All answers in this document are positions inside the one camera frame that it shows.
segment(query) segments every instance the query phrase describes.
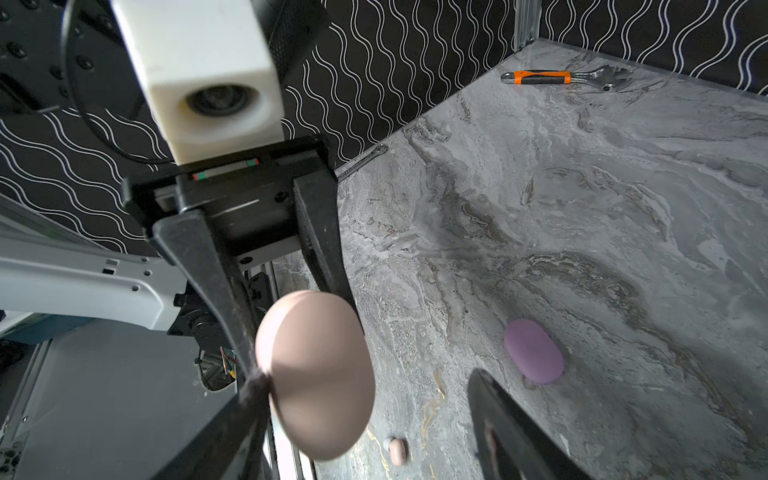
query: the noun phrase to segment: purple oval object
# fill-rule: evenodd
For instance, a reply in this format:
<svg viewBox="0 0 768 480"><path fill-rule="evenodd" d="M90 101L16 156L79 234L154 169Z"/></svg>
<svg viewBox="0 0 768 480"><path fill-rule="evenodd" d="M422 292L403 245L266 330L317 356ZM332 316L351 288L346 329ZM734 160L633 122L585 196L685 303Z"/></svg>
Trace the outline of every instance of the purple oval object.
<svg viewBox="0 0 768 480"><path fill-rule="evenodd" d="M552 383L565 370L562 352L533 320L512 320L504 332L504 347L522 374L533 383Z"/></svg>

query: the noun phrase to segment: marble surface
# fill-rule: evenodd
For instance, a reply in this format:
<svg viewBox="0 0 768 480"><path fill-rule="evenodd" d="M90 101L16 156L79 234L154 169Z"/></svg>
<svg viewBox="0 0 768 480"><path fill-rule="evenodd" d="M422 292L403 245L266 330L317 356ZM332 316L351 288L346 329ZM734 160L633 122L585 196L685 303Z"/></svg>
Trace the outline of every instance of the marble surface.
<svg viewBox="0 0 768 480"><path fill-rule="evenodd" d="M612 94L498 80L605 63L538 41L342 184L377 397L320 480L481 478L475 367L595 478L768 478L768 103L634 65ZM312 285L299 254L276 271ZM556 383L505 353L520 317L562 348Z"/></svg>

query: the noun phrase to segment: white wavy lines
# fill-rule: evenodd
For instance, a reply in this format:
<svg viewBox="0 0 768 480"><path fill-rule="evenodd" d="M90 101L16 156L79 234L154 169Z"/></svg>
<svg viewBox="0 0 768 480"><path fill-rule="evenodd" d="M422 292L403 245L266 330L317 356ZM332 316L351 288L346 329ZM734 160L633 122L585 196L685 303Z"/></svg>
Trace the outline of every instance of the white wavy lines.
<svg viewBox="0 0 768 480"><path fill-rule="evenodd" d="M701 74L704 73L705 70L707 70L709 67L712 67L713 65L717 65L723 60L725 60L728 55L733 51L733 49L736 47L737 42L737 35L736 35L736 29L733 26L733 22L736 19L736 14L739 13L739 10L746 4L749 0L740 0L741 3L734 8L733 6L738 2L739 0L733 0L733 3L730 4L728 9L725 11L725 15L723 16L723 33L725 34L725 40L723 41L723 46L720 48L720 51L718 51L712 58L709 58L708 60L705 60L701 62L699 65L694 67L693 70L690 71L691 77L699 78Z"/></svg>
<svg viewBox="0 0 768 480"><path fill-rule="evenodd" d="M80 114L75 109L62 108L61 111L72 117L77 117L77 118L80 117ZM111 142L113 145L117 145L117 147L122 149L122 151L127 151L123 147L118 145L118 140L114 136L112 127L105 119L99 117L96 114L92 114L90 112L88 112L88 117L90 117L91 120L94 121L94 124L96 124L96 126L98 126L101 129L101 131L104 132L104 136L107 138L109 142ZM149 157L145 157L144 155L139 155L139 154L133 154L133 155L139 158L143 158L145 160L149 160ZM146 165L146 166L149 167L149 169L152 171L157 171L157 165Z"/></svg>
<svg viewBox="0 0 768 480"><path fill-rule="evenodd" d="M581 33L582 48L589 48L589 34L587 33L587 20L589 19L589 15L592 15L592 12L598 8L598 5L600 5L600 2L602 1L603 0L593 0L591 5L589 5L584 11L584 14L581 16L581 20L578 22L578 31Z"/></svg>
<svg viewBox="0 0 768 480"><path fill-rule="evenodd" d="M60 141L61 144L64 145L66 148L69 148L74 152L84 153L82 150L80 151L77 150L76 144L71 144L71 141L67 137L67 134L64 132L64 128L61 126L61 123L59 122L58 118L53 117L53 115L51 116L49 115L50 114L43 114L43 117L45 117L45 119L48 120L48 123L50 123L51 126L53 127L53 131L56 134L56 138L58 139L58 141ZM123 209L123 206L120 203L120 193L118 192L117 188L113 187L112 185L105 184L103 182L87 180L81 177L80 175L77 175L74 172L72 165L69 163L69 159L67 158L67 156L64 155L62 152L60 152L58 149L53 148L52 145L50 145L49 147L53 151L58 153L58 155L54 154L54 156L58 159L58 162L59 164L61 164L62 168L64 168L64 173L67 175L67 178L69 178L70 180L72 180L78 185L82 185L83 187L93 187L93 188L98 188L100 190L105 190L112 197L115 207L119 211L123 212L124 214L128 214L128 212Z"/></svg>
<svg viewBox="0 0 768 480"><path fill-rule="evenodd" d="M152 127L138 120L128 120L127 118L114 115L112 114L112 112L110 112L106 108L104 109L104 111L106 111L107 115L112 117L112 119L118 122L119 124L127 125L128 127L138 128L139 130L143 131L145 134L147 134L147 136L149 137L149 141L152 143L152 153L155 155L155 157L168 158L165 152L163 152L162 148L160 148L160 139L157 137L157 133L155 133Z"/></svg>
<svg viewBox="0 0 768 480"><path fill-rule="evenodd" d="M389 50L384 45L384 42L382 41L382 31L384 29L384 18L385 18L384 8L379 4L378 0L376 0L375 2L368 0L368 3L373 5L373 8L376 9L376 14L379 16L379 26L376 29L376 47L389 60L389 75L387 75L386 84L387 84L387 88L389 88L389 91L397 95L397 98L399 100L399 105L397 107L397 121L399 122L399 124L405 125L408 122L402 119L402 106L406 102L406 96L402 93L402 91L399 88L395 86L395 83L392 81L392 77L395 74L395 66L397 65L395 62L395 54L393 54L392 51Z"/></svg>
<svg viewBox="0 0 768 480"><path fill-rule="evenodd" d="M346 46L347 46L346 33L344 32L343 29L341 29L341 27L339 27L333 22L331 22L330 27L331 27L331 30L333 30L336 33L336 35L338 35L339 41L341 41L341 50L339 50L339 65L341 66L341 70L344 72L344 74L347 77L351 78L355 82L355 85L357 86L357 91L355 92L355 108L357 109L357 111L362 112L362 114L364 114L368 118L368 131L366 136L368 137L368 140L372 144L374 144L377 142L377 140L373 137L373 133L372 133L373 132L373 113L367 108L364 108L362 106L362 103L360 103L360 95L362 92L362 79L357 73L350 70L346 64Z"/></svg>
<svg viewBox="0 0 768 480"><path fill-rule="evenodd" d="M640 6L640 9L624 23L623 27L621 27L621 46L624 48L623 53L621 54L622 58L629 60L632 56L632 45L629 43L629 31L632 29L632 25L650 10L652 4L653 0L643 0L643 5Z"/></svg>
<svg viewBox="0 0 768 480"><path fill-rule="evenodd" d="M61 158L57 156L57 154L61 155L62 157L64 156L64 154L59 150L53 147L49 147L48 145L45 145L45 144L39 144L37 142L27 141L23 138L17 137L8 129L8 127L5 125L5 122L3 120L0 120L0 125L2 126L2 128L0 128L0 135L3 136L6 140L10 141L13 144L18 145L19 147L25 147L25 148L31 148L33 150L44 151L50 155L53 155L57 160L59 160L59 162L61 162ZM3 144L0 144L0 147L5 149L5 153L7 154L6 159L8 159L8 166L19 177L35 184L51 185L53 187L59 188L60 190L63 190L65 194L67 194L67 197L69 198L69 200L71 201L72 206L76 208L78 211L82 212L83 214L93 215L95 217L106 217L117 224L118 229L120 230L120 233L124 237L131 240L143 240L143 237L141 235L137 235L135 233L129 232L128 228L126 228L125 226L125 223L123 223L123 219L119 215L117 215L115 212L110 212L106 210L96 210L94 208L86 207L80 201L80 199L78 198L78 195L75 193L74 188L72 188L71 185L57 178L39 177L38 175L29 173L28 171L24 170L22 166L17 162L15 155L8 147L6 147ZM69 173L67 173L67 176L73 181L76 181L72 177L70 177Z"/></svg>
<svg viewBox="0 0 768 480"><path fill-rule="evenodd" d="M352 36L366 48L366 53L368 55L368 58L366 59L366 79L372 83L374 87L376 87L376 90L379 91L379 100L376 102L376 113L378 113L379 117L389 125L389 130L386 134L388 137L395 130L395 122L392 117L384 114L384 110L382 109L382 105L384 103L384 94L386 91L384 90L384 85L380 81L376 80L371 73L371 64L373 63L373 46L371 45L371 42L368 41L368 38L363 37L357 30L358 10L359 0L353 0L352 16L349 17L349 29L352 31Z"/></svg>
<svg viewBox="0 0 768 480"><path fill-rule="evenodd" d="M290 120L287 118L281 118L280 123L285 125L285 127L288 129L288 138L296 138L296 128L293 126Z"/></svg>
<svg viewBox="0 0 768 480"><path fill-rule="evenodd" d="M389 11L394 15L395 18L397 18L398 22L400 22L400 25L402 26L402 38L400 39L400 59L408 65L408 68L411 70L411 81L408 83L408 96L413 100L418 106L419 106L419 114L421 114L424 111L424 104L422 103L422 99L416 95L413 92L413 82L416 80L416 64L413 63L413 60L408 58L408 55L406 55L406 38L408 38L408 20L406 17L400 13L400 11L395 7L395 0L389 0Z"/></svg>
<svg viewBox="0 0 768 480"><path fill-rule="evenodd" d="M646 48L640 54L637 56L637 61L640 63L644 63L645 59L648 57L648 55L654 53L656 50L658 50L661 45L664 45L664 42L667 41L667 38L670 36L670 19L667 15L667 10L669 9L670 2L672 0L661 0L659 2L659 36L656 37L656 41L650 45L650 47Z"/></svg>
<svg viewBox="0 0 768 480"><path fill-rule="evenodd" d="M354 117L354 111L352 110L352 107L349 106L346 102L343 102L339 99L339 95L336 93L337 88L339 86L339 74L336 71L336 67L333 66L333 64L330 64L329 62L325 61L323 57L320 56L320 52L317 51L317 47L312 51L312 57L315 59L318 65L322 65L330 74L331 74L331 100L334 104L344 109L346 112L346 134L357 140L357 143L360 144L360 150L358 154L362 153L363 150L366 149L366 140L363 137L360 137L358 134L356 134L354 131L352 131L352 119Z"/></svg>
<svg viewBox="0 0 768 480"><path fill-rule="evenodd" d="M304 88L304 93L306 94L307 97L312 98L315 101L318 101L320 105L323 107L323 118L321 120L323 123L323 128L325 128L328 133L332 134L339 141L339 146L336 149L336 155L338 155L341 161L352 160L352 158L344 155L344 135L342 135L340 131L334 130L333 128L331 128L330 125L328 125L328 114L329 114L328 102L326 101L325 98L316 94L312 90L312 87L310 87L310 61L305 60L302 67L304 70L304 76L302 78L302 86Z"/></svg>
<svg viewBox="0 0 768 480"><path fill-rule="evenodd" d="M480 33L480 22L478 22L478 19L475 17L475 14L472 13L472 0L469 0L467 2L467 18L469 18L469 23L472 24L472 40L469 42L469 49L467 51L467 56L469 56L469 60L472 62L472 64L475 66L475 73L472 74L472 79L469 82L474 81L478 77L478 73L480 72L480 61L475 57L475 42L478 39L478 34Z"/></svg>
<svg viewBox="0 0 768 480"><path fill-rule="evenodd" d="M559 2L560 0L554 0L554 2L549 4L549 7L547 7L547 12L544 14L544 23L547 25L547 31L549 32L547 34L547 38L550 40L554 40L554 28L552 27L552 10Z"/></svg>
<svg viewBox="0 0 768 480"><path fill-rule="evenodd" d="M110 171L110 174L112 175L112 180L114 180L116 184L122 183L123 175L120 173L120 170L118 169L118 163L114 160L114 158L110 157L109 155L107 155L102 151L94 150L93 148L87 148L87 147L83 147L82 145L76 144L69 137L67 137L67 134L65 133L65 130L64 130L64 125L62 124L59 117L56 116L56 114L48 113L46 114L46 116L50 116L50 118L55 120L56 123L60 126L61 135L68 142L65 145L67 148L69 148L70 150L76 151L79 154L91 155L92 157L96 157L99 160L103 160L109 166L109 171Z"/></svg>
<svg viewBox="0 0 768 480"><path fill-rule="evenodd" d="M461 83L459 80L459 77L462 74L462 69L464 68L464 52L458 47L458 42L456 39L458 38L458 27L462 24L462 11L458 8L458 5L456 5L453 0L448 0L448 6L451 7L451 10L453 10L453 13L456 15L456 26L453 28L453 35L451 36L451 49L456 53L456 56L458 56L458 67L456 68L456 73L453 76L453 83L456 85L456 88L464 88L464 84Z"/></svg>
<svg viewBox="0 0 768 480"><path fill-rule="evenodd" d="M422 24L419 23L418 11L419 11L420 1L421 0L416 0L416 3L413 5L413 12L411 13L411 19L413 20L414 28L418 30L419 33L422 35L422 43L424 44L424 48L422 48L422 53L419 56L419 67L429 77L429 86L427 87L425 100L427 102L427 105L429 105L429 107L434 107L436 103L432 101L432 87L435 85L435 75L432 73L432 70L429 70L429 68L427 68L426 63L424 62L424 58L427 53L427 47L429 46L429 35L427 34L426 29L422 27Z"/></svg>
<svg viewBox="0 0 768 480"><path fill-rule="evenodd" d="M559 42L562 42L565 35L571 31L574 25L576 25L576 7L574 6L574 0L565 0L565 2L568 4L568 24L563 31L560 32L560 36L558 37Z"/></svg>
<svg viewBox="0 0 768 480"><path fill-rule="evenodd" d="M768 43L768 33L766 33L760 38L756 38L755 40L752 40L750 44L744 47L744 49L741 51L741 55L739 55L739 84L736 86L736 88L742 88L742 85L743 85L744 90L749 90L752 84L752 69L750 68L750 65L752 64L752 55L754 55L756 51L760 50L760 47L762 47L766 43ZM744 55L748 51L750 53L746 56L746 60L743 61ZM746 84L744 84L745 73L746 73Z"/></svg>
<svg viewBox="0 0 768 480"><path fill-rule="evenodd" d="M482 63L483 66L485 66L486 71L493 67L493 65L488 62L488 54L491 53L491 47L493 46L493 31L488 25L488 14L491 13L491 5L493 5L493 2L488 0L488 5L485 7L485 13L482 16L482 29L488 34L488 46L485 48L485 55L482 57Z"/></svg>
<svg viewBox="0 0 768 480"><path fill-rule="evenodd" d="M2 154L3 157L5 157L5 152L3 152L2 150L0 150L0 154ZM118 248L118 251L120 251L121 253L128 252L127 247L125 246L125 243L123 243L121 240L117 238L100 237L98 235L89 233L85 229L85 227L83 227L83 223L80 221L80 219L77 216L75 216L72 212L67 212L66 210L57 210L55 208L41 207L40 205L37 205L32 200L29 200L29 197L27 197L27 194L24 192L24 189L22 188L22 186L16 183L14 180L8 177L0 177L0 184L4 184L6 187L13 190L14 193L16 194L16 199L17 199L16 201L18 201L20 204L23 204L25 207L31 208L34 211L40 214L44 214L45 216L48 216L48 217L55 215L57 217L66 218L67 220L72 222L74 231L76 231L83 237L86 237L94 241L113 243Z"/></svg>
<svg viewBox="0 0 768 480"><path fill-rule="evenodd" d="M619 16L616 15L616 0L608 0L606 5L608 7L608 16L611 17L611 26L608 27L608 31L605 32L605 35L598 40L598 43L594 44L595 51L600 51L600 49L603 48L603 44L608 41L609 38L614 36L614 33L616 33L616 29L619 26Z"/></svg>
<svg viewBox="0 0 768 480"><path fill-rule="evenodd" d="M720 0L714 0L714 5L712 5L712 0L707 0L707 6L704 8L704 11L701 12L699 18L684 26L677 35L675 35L675 38L672 41L672 55L674 55L674 68L672 68L672 71L677 73L683 71L683 68L685 67L685 58L683 57L683 42L685 42L685 38L692 31L707 23L707 20L709 20L715 10L717 10L717 4L719 2Z"/></svg>
<svg viewBox="0 0 768 480"><path fill-rule="evenodd" d="M445 76L445 59L448 57L448 42L445 41L445 39L440 35L440 29L438 28L438 22L440 21L440 18L442 18L442 11L443 11L442 0L437 1L437 9L438 10L437 10L437 15L435 16L435 24L432 25L432 33L435 34L435 38L437 39L437 42L440 44L440 47L442 48L442 57L440 58L440 65L438 66L437 74L440 77L440 80L442 80L443 83L445 83L445 96L443 96L442 98L442 100L445 101L445 99L448 98L448 96L451 94L451 81L448 79L448 77Z"/></svg>
<svg viewBox="0 0 768 480"><path fill-rule="evenodd" d="M299 125L306 128L307 130L311 130L315 134L319 134L320 130L318 130L317 127L311 123L308 123L306 120L304 120L304 116L301 115L301 107L303 106L303 103L301 101L301 94L299 91L291 85L286 86L286 91L293 95L293 99L296 100L296 121L299 122Z"/></svg>
<svg viewBox="0 0 768 480"><path fill-rule="evenodd" d="M498 40L501 42L501 44L504 46L504 50L502 50L502 56L499 58L498 61L502 61L505 58L507 58L507 50L509 48L509 44L511 44L512 39L510 38L509 41L506 41L504 39L504 23L507 21L507 17L509 16L509 0L502 0L502 3L504 3L504 14L502 15L502 20L498 23Z"/></svg>

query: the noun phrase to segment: metal frame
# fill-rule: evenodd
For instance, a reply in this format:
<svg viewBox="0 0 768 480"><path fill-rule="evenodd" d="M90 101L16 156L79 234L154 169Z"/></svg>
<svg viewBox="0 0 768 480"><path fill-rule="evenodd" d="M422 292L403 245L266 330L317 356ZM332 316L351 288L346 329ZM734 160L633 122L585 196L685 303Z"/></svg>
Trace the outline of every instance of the metal frame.
<svg viewBox="0 0 768 480"><path fill-rule="evenodd" d="M11 230L19 233L39 235L53 240L62 240L79 245L96 247L106 250L104 247L89 240L59 223L42 216L41 214L19 204L15 200L0 194L0 230Z"/></svg>
<svg viewBox="0 0 768 480"><path fill-rule="evenodd" d="M538 38L541 0L515 0L515 33L512 50L520 51Z"/></svg>
<svg viewBox="0 0 768 480"><path fill-rule="evenodd" d="M35 347L35 351L32 353L32 358L29 360L27 369L22 377L16 395L13 398L11 408L8 410L8 415L5 417L5 422L2 426L2 440L0 441L0 451L10 449L15 442L19 440L25 441L26 425L26 409L29 404L29 398L32 395L32 390L37 382L38 375L42 369L43 362L45 361L45 355L48 353L48 348L51 346L51 340L43 343L39 343Z"/></svg>
<svg viewBox="0 0 768 480"><path fill-rule="evenodd" d="M165 260L0 230L0 305L168 330L187 279ZM8 328L0 326L0 334Z"/></svg>

